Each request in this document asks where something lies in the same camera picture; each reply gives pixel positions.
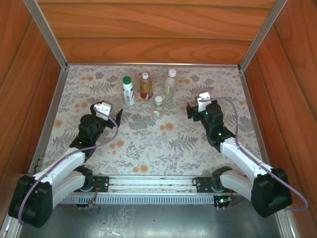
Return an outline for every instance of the white label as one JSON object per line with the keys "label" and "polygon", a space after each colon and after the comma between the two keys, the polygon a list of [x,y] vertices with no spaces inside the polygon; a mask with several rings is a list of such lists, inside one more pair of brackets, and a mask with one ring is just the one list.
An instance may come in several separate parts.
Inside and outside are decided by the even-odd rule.
{"label": "white label", "polygon": [[164,86],[164,93],[169,94],[169,86],[167,84]]}
{"label": "white label", "polygon": [[134,88],[130,90],[123,89],[124,101],[127,105],[131,106],[135,104],[135,93]]}
{"label": "white label", "polygon": [[154,112],[153,112],[153,117],[154,117],[155,119],[158,119],[158,118],[159,118],[159,112],[158,112],[158,111],[154,111]]}

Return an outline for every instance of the wooden enclosure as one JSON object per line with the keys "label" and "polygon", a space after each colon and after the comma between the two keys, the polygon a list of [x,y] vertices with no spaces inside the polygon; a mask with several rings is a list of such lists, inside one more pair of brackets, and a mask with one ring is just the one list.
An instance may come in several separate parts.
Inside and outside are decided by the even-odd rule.
{"label": "wooden enclosure", "polygon": [[[270,162],[308,200],[294,212],[301,237],[317,231],[317,5],[289,0],[245,75]],[[303,206],[293,195],[293,206]]]}
{"label": "wooden enclosure", "polygon": [[69,62],[240,64],[274,0],[39,0]]}
{"label": "wooden enclosure", "polygon": [[[38,0],[69,63],[240,64],[275,0]],[[271,164],[317,232],[317,2],[289,0],[245,76]],[[60,66],[23,0],[0,1],[0,222],[27,173]],[[294,208],[303,206],[293,195]]]}
{"label": "wooden enclosure", "polygon": [[22,0],[0,1],[0,224],[27,173],[60,66]]}

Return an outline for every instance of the floral tablecloth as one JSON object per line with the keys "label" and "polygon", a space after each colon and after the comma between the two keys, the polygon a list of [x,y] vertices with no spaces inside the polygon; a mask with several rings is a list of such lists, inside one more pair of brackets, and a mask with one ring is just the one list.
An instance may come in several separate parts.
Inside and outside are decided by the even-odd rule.
{"label": "floral tablecloth", "polygon": [[[212,148],[200,122],[187,119],[186,105],[195,103],[199,93],[227,97],[239,114],[239,139],[260,157],[250,113],[236,68],[174,67],[177,70],[175,95],[163,102],[162,119],[153,118],[154,97],[161,95],[168,67],[153,66],[77,66],[69,69],[55,118],[42,169],[57,160],[78,133],[80,118],[89,114],[89,106],[101,100],[113,105],[111,116],[123,108],[117,138],[95,151],[85,163],[94,174],[105,175],[209,175],[213,170],[231,166],[232,161]],[[140,98],[139,77],[148,72],[153,78],[154,96]],[[130,76],[136,91],[136,104],[124,103],[122,78]],[[218,102],[224,123],[234,132],[234,111],[227,102]],[[106,129],[97,143],[111,138]]]}

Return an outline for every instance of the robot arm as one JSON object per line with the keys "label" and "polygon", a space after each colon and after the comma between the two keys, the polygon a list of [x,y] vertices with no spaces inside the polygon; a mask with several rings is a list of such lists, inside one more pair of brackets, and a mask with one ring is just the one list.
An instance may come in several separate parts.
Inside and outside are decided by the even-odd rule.
{"label": "robot arm", "polygon": [[197,98],[197,106],[187,105],[187,117],[201,121],[209,144],[224,154],[246,174],[237,174],[229,167],[213,172],[212,187],[217,191],[225,188],[236,191],[251,201],[254,209],[262,217],[267,217],[292,204],[290,190],[272,178],[263,167],[288,183],[286,173],[273,169],[250,153],[245,147],[237,145],[235,135],[223,124],[223,112],[217,101],[211,101],[209,93]]}
{"label": "robot arm", "polygon": [[[91,113],[80,119],[79,133],[65,152],[66,159],[57,160],[48,168],[33,175],[24,175],[18,181],[8,210],[8,214],[18,218],[18,213],[24,197],[31,186],[38,185],[31,192],[22,210],[22,221],[41,227],[49,219],[53,208],[66,196],[77,189],[87,190],[93,185],[92,170],[82,166],[94,153],[96,141],[106,127],[115,125],[104,115],[109,115],[111,105],[99,102],[91,105]],[[116,116],[116,124],[120,126],[123,109]]]}

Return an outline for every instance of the cable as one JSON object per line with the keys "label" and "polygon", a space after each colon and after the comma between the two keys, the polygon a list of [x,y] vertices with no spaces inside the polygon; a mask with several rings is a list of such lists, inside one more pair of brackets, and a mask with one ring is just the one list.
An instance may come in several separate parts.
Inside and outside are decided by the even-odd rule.
{"label": "cable", "polygon": [[108,143],[110,143],[111,141],[113,141],[115,139],[115,137],[118,135],[118,132],[119,132],[119,128],[118,128],[118,125],[117,123],[109,116],[107,116],[106,114],[100,112],[100,111],[97,111],[96,112],[100,113],[101,115],[105,116],[106,118],[108,118],[115,126],[116,128],[116,131],[113,135],[113,137],[104,142],[104,143],[101,143],[99,145],[95,145],[95,146],[90,146],[90,147],[87,147],[87,148],[83,148],[83,149],[78,149],[78,150],[75,150],[69,154],[66,154],[64,155],[62,158],[60,158],[45,174],[43,174],[30,188],[30,190],[26,193],[22,203],[21,203],[21,206],[20,206],[20,209],[19,209],[19,213],[18,213],[18,220],[19,220],[19,223],[20,225],[23,225],[23,222],[22,222],[22,211],[23,211],[23,208],[25,206],[25,203],[26,201],[28,200],[29,196],[31,195],[32,191],[35,189],[35,187],[45,178],[48,176],[48,174],[50,172],[52,172],[61,162],[63,162],[65,159],[67,159],[69,156],[72,156],[78,152],[83,152],[83,151],[86,151],[86,150],[91,150],[91,149],[95,149],[95,148],[99,148],[99,147],[102,147],[104,145],[107,145]]}
{"label": "cable", "polygon": [[229,102],[233,109],[234,109],[234,113],[235,113],[235,121],[236,121],[236,133],[235,133],[235,141],[236,144],[238,146],[238,148],[248,157],[250,158],[257,166],[259,166],[261,169],[263,169],[265,172],[267,172],[269,175],[271,175],[273,178],[275,178],[277,181],[279,181],[281,184],[283,184],[285,187],[287,187],[289,190],[293,191],[296,195],[298,195],[304,202],[305,206],[302,208],[290,208],[287,207],[285,208],[285,210],[288,211],[295,211],[295,212],[301,212],[301,211],[305,211],[308,208],[308,201],[306,200],[306,198],[299,192],[297,191],[295,188],[293,188],[292,186],[290,186],[289,184],[287,184],[286,182],[284,182],[283,180],[281,180],[278,176],[276,176],[275,174],[273,174],[270,170],[268,170],[266,167],[264,167],[260,162],[258,162],[257,160],[255,160],[252,156],[249,155],[249,153],[247,151],[245,151],[239,141],[238,141],[238,113],[237,113],[237,109],[235,107],[235,105],[233,104],[233,102],[228,99],[228,98],[212,98],[212,99],[208,99],[208,100],[200,100],[200,102],[205,103],[205,102],[211,102],[211,101],[216,101],[216,100],[225,100],[227,102]]}
{"label": "cable", "polygon": [[63,209],[69,209],[69,210],[79,210],[79,211],[82,211],[82,210],[90,210],[90,209],[95,209],[95,208],[103,208],[103,207],[109,207],[109,206],[112,206],[112,205],[92,205],[92,206],[85,206],[85,207],[77,207],[76,205],[74,206],[67,206],[67,205],[64,205],[64,204],[58,204],[58,206],[60,208],[63,208]]}
{"label": "cable", "polygon": [[238,202],[237,204],[232,205],[232,206],[230,206],[230,207],[225,207],[224,210],[230,210],[230,209],[232,209],[232,208],[238,207],[238,206],[240,206],[245,200],[246,200],[246,199],[243,198],[243,199],[242,199],[240,202]]}

